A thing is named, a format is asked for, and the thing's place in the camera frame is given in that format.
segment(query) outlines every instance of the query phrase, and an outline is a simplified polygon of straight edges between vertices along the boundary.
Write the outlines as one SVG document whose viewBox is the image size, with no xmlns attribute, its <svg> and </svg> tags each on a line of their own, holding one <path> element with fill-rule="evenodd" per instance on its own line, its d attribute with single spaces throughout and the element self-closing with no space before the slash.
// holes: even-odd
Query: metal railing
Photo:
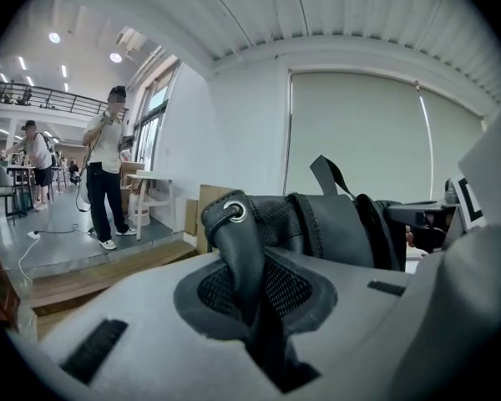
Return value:
<svg viewBox="0 0 501 401">
<path fill-rule="evenodd" d="M 29 84 L 6 84 L 0 82 L 0 104 L 23 105 L 53 109 L 67 113 L 95 116 L 108 106 L 103 101 L 69 94 L 56 89 L 40 88 Z M 122 109 L 119 117 L 122 119 L 128 109 Z"/>
</svg>

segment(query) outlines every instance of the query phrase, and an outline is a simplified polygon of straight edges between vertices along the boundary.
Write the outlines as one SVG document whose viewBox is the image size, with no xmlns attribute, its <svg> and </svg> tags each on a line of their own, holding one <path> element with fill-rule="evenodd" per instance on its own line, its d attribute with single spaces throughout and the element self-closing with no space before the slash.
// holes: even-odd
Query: white sneaker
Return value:
<svg viewBox="0 0 501 401">
<path fill-rule="evenodd" d="M 44 202 L 38 202 L 38 203 L 36 203 L 36 204 L 33 205 L 33 209 L 36 212 L 44 211 L 44 210 L 48 209 L 48 205 L 45 204 Z"/>
<path fill-rule="evenodd" d="M 114 250 L 115 248 L 117 248 L 117 246 L 115 245 L 115 242 L 113 242 L 111 239 L 109 241 L 106 241 L 106 242 L 99 241 L 99 244 L 105 250 Z"/>
<path fill-rule="evenodd" d="M 137 231 L 135 229 L 132 229 L 131 227 L 125 233 L 121 233 L 120 231 L 117 231 L 117 236 L 133 236 L 136 234 L 137 234 Z"/>
</svg>

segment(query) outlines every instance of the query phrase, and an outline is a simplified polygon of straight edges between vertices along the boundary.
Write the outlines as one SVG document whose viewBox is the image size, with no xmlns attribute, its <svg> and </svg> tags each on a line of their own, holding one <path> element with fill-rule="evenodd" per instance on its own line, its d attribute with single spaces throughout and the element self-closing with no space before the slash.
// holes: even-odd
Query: ceiling light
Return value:
<svg viewBox="0 0 501 401">
<path fill-rule="evenodd" d="M 61 40 L 61 38 L 59 38 L 59 34 L 57 33 L 50 33 L 48 38 L 52 43 L 59 43 L 59 40 Z"/>
<path fill-rule="evenodd" d="M 118 53 L 112 53 L 109 55 L 109 59 L 111 59 L 114 63 L 120 63 L 123 60 L 123 57 L 121 57 Z"/>
</svg>

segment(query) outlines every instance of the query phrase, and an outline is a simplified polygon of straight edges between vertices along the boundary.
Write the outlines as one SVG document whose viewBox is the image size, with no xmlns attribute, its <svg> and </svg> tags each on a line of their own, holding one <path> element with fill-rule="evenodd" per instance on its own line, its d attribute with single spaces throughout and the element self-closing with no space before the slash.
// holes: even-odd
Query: metal grommet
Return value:
<svg viewBox="0 0 501 401">
<path fill-rule="evenodd" d="M 223 209 L 225 210 L 229 206 L 235 206 L 241 210 L 241 215 L 239 217 L 230 218 L 230 221 L 232 221 L 233 223 L 241 223 L 245 218 L 247 218 L 247 209 L 241 202 L 237 200 L 229 200 L 225 203 Z"/>
</svg>

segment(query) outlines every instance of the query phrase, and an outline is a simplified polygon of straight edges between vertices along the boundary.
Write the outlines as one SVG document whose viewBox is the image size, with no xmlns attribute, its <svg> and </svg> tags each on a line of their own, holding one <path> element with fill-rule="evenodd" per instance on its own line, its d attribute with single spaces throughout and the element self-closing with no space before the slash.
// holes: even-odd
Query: white t-shirt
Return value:
<svg viewBox="0 0 501 401">
<path fill-rule="evenodd" d="M 85 132 L 94 129 L 102 121 L 104 113 L 99 114 L 98 117 L 93 117 L 87 125 Z M 96 142 L 96 145 L 91 152 L 91 157 L 87 164 L 102 162 L 102 170 L 118 174 L 120 171 L 119 143 L 122 139 L 123 131 L 124 125 L 118 120 L 114 120 L 112 124 L 105 125 L 102 128 L 99 140 L 97 141 L 95 137 L 92 143 L 95 144 Z"/>
<path fill-rule="evenodd" d="M 15 145 L 19 150 L 26 147 L 30 161 L 38 170 L 44 170 L 52 164 L 52 156 L 48 151 L 47 143 L 44 142 L 43 134 L 37 132 L 33 140 L 24 137 Z"/>
</svg>

